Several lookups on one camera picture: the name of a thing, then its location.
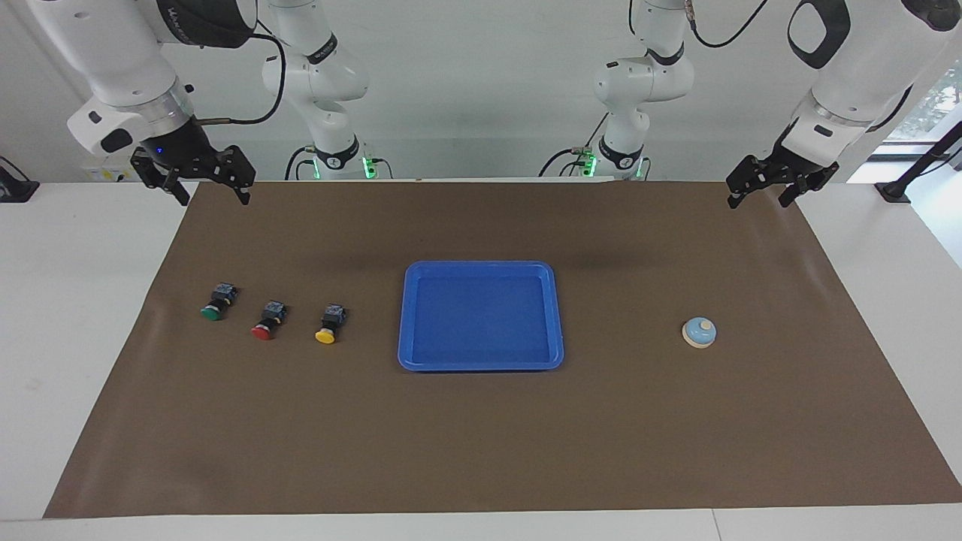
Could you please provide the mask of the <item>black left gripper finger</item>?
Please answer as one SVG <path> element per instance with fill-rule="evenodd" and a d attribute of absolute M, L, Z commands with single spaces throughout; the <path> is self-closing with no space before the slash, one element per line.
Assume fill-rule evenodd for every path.
<path fill-rule="evenodd" d="M 755 155 L 743 157 L 725 179 L 729 191 L 728 199 L 726 199 L 729 208 L 737 209 L 747 195 L 772 185 L 772 179 L 778 173 L 779 164 L 777 163 L 767 159 L 759 159 Z"/>
<path fill-rule="evenodd" d="M 821 172 L 813 174 L 794 175 L 793 180 L 783 189 L 779 195 L 779 204 L 782 208 L 790 207 L 797 198 L 811 191 L 820 191 Z"/>

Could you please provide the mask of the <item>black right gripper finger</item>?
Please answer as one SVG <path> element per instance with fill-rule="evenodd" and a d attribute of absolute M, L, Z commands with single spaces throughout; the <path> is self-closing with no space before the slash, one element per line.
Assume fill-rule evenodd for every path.
<path fill-rule="evenodd" d="M 237 145 L 214 154 L 214 182 L 230 188 L 241 205 L 250 204 L 250 189 L 255 178 L 255 168 Z"/>
<path fill-rule="evenodd" d="M 179 205 L 189 205 L 190 195 L 183 188 L 178 168 L 172 168 L 164 174 L 144 148 L 135 148 L 132 154 L 132 168 L 148 189 L 161 189 L 165 194 L 172 195 Z"/>

